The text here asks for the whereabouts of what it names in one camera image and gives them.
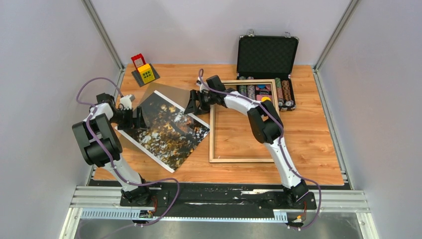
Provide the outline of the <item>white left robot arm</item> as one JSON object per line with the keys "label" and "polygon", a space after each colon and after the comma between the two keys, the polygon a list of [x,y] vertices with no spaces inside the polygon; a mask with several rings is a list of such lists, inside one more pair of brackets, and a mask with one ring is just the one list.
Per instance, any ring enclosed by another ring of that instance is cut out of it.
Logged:
{"label": "white left robot arm", "polygon": [[112,127],[119,130],[145,129],[141,107],[132,108],[134,95],[126,95],[115,105],[114,97],[102,93],[83,121],[72,126],[82,156],[88,165],[104,168],[122,186],[121,194],[130,203],[146,206],[152,201],[152,192],[146,180],[135,172],[122,156],[122,145]]}

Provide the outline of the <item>wooden picture frame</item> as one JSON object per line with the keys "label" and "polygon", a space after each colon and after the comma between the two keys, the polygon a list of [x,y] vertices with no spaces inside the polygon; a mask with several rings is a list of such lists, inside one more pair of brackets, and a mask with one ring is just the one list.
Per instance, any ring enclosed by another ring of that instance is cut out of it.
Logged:
{"label": "wooden picture frame", "polygon": [[269,152],[254,137],[248,117],[236,110],[212,105],[210,163],[272,163]]}

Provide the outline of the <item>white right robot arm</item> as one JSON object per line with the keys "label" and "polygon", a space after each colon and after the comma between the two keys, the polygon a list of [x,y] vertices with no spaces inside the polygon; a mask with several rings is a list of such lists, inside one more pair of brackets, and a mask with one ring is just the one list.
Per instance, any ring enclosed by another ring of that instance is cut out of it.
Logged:
{"label": "white right robot arm", "polygon": [[210,112],[212,105],[220,105],[247,116],[255,139],[267,148],[277,167],[286,205],[298,207],[303,203],[309,188],[289,155],[284,140],[284,127],[273,103],[269,100],[253,100],[232,88],[227,89],[217,75],[204,80],[203,72],[199,70],[197,82],[200,88],[190,91],[184,113],[203,115]]}

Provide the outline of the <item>brown backing board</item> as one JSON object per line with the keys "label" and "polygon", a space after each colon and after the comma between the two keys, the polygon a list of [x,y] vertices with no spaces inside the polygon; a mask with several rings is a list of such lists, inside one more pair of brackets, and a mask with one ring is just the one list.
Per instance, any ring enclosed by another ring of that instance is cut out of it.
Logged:
{"label": "brown backing board", "polygon": [[142,108],[147,129],[125,129],[119,133],[150,157],[163,159],[190,154],[198,140],[195,120],[184,114],[189,91],[159,83],[134,91],[136,107]]}

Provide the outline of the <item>black poker chip case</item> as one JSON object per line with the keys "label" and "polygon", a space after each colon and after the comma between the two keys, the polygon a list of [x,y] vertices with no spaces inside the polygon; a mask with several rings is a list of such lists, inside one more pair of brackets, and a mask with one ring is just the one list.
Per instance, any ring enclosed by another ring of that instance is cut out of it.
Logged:
{"label": "black poker chip case", "polygon": [[237,79],[273,79],[281,111],[296,109],[291,74],[299,38],[291,36],[255,35],[253,30],[241,35],[237,52]]}

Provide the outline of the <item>yellow red toy block house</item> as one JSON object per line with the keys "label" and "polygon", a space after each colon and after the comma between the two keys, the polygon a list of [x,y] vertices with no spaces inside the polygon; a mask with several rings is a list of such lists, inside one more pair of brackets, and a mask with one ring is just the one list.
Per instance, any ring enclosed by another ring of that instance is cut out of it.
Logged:
{"label": "yellow red toy block house", "polygon": [[139,87],[143,87],[160,78],[152,64],[146,63],[144,56],[139,53],[131,57],[135,70],[131,72]]}

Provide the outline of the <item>aluminium front rail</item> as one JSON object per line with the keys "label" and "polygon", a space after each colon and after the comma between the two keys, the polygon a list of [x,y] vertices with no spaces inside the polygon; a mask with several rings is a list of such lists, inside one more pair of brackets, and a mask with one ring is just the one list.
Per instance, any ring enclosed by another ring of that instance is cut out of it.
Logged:
{"label": "aluminium front rail", "polygon": [[158,183],[145,205],[129,202],[121,187],[78,186],[60,237],[77,234],[80,219],[181,222],[282,223],[302,232],[317,229],[325,214],[353,213],[365,239],[378,233],[363,191],[311,186],[297,202],[288,202],[280,185]]}

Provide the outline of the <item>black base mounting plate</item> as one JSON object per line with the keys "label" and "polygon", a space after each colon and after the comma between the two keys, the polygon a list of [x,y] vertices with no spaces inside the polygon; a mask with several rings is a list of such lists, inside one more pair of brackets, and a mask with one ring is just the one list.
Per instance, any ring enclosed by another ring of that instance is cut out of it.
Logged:
{"label": "black base mounting plate", "polygon": [[309,192],[298,202],[291,201],[280,185],[202,184],[164,182],[150,186],[151,201],[145,206],[168,217],[272,218],[274,210],[317,209]]}

